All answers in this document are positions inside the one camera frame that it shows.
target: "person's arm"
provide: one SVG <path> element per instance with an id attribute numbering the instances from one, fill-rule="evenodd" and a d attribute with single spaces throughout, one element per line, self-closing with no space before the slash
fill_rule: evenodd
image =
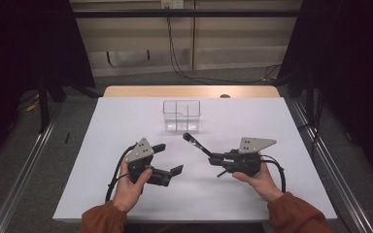
<path id="1" fill-rule="evenodd" d="M 275 185 L 265 163 L 253 177 L 239 172 L 232 176 L 251 185 L 268 203 L 269 222 L 277 232 L 332 232 L 322 212 Z"/>
<path id="2" fill-rule="evenodd" d="M 128 174 L 128 165 L 122 162 L 119 176 Z M 83 213 L 83 226 L 80 233 L 121 233 L 126 223 L 126 214 L 138 202 L 144 184 L 150 179 L 153 170 L 145 170 L 136 183 L 128 176 L 119 179 L 114 199 L 102 206 L 96 206 Z"/>

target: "person's right hand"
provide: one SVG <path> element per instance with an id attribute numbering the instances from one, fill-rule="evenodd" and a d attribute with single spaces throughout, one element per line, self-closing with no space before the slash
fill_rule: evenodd
<path id="1" fill-rule="evenodd" d="M 249 177 L 240 172 L 233 173 L 232 177 L 251 185 L 266 202 L 272 202 L 284 195 L 284 193 L 275 185 L 274 180 L 272 180 L 268 166 L 265 163 L 261 163 L 260 171 L 253 177 Z"/>

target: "person's left hand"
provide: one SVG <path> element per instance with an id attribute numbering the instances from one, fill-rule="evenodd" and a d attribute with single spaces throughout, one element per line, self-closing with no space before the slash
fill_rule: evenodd
<path id="1" fill-rule="evenodd" d="M 125 160 L 123 160 L 122 164 L 120 165 L 119 176 L 128 173 L 128 164 L 125 162 Z M 119 211 L 125 213 L 128 213 L 130 210 L 132 210 L 132 208 L 139 200 L 144 184 L 150 179 L 152 173 L 152 169 L 145 170 L 136 183 L 133 183 L 129 179 L 129 175 L 120 178 L 113 199 L 114 206 Z"/>

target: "white tabletop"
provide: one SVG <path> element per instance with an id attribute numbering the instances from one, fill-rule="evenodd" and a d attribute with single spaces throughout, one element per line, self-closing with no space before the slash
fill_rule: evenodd
<path id="1" fill-rule="evenodd" d="M 146 184 L 131 222 L 217 222 L 268 219 L 266 203 L 246 183 L 230 174 L 217 178 L 221 167 L 211 166 L 208 156 L 186 142 L 183 132 L 165 131 L 164 100 L 186 98 L 108 97 L 100 98 L 55 220 L 81 221 L 82 213 L 104 203 L 121 154 L 146 137 L 150 144 L 166 144 L 152 165 L 169 171 L 184 165 L 181 175 L 169 186 Z M 238 149 L 241 137 L 277 140 L 262 150 L 285 169 L 287 191 L 336 218 L 319 175 L 294 125 L 283 98 L 193 98 L 201 103 L 199 132 L 191 133 L 211 152 Z M 276 167 L 268 164 L 281 187 Z"/>

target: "hand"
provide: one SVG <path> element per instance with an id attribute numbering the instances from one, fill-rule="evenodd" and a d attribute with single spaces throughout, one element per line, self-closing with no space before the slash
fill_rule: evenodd
<path id="1" fill-rule="evenodd" d="M 268 166 L 265 163 L 261 163 L 260 171 L 253 177 L 240 172 L 233 173 L 232 177 L 241 182 L 249 183 L 266 202 L 272 202 L 284 195 L 272 180 Z"/>
<path id="2" fill-rule="evenodd" d="M 128 164 L 123 160 L 120 165 L 119 176 L 128 174 Z M 138 202 L 144 184 L 153 174 L 152 169 L 145 170 L 136 183 L 133 183 L 128 176 L 121 177 L 117 184 L 117 190 L 113 199 L 114 206 L 122 212 L 128 213 Z"/>

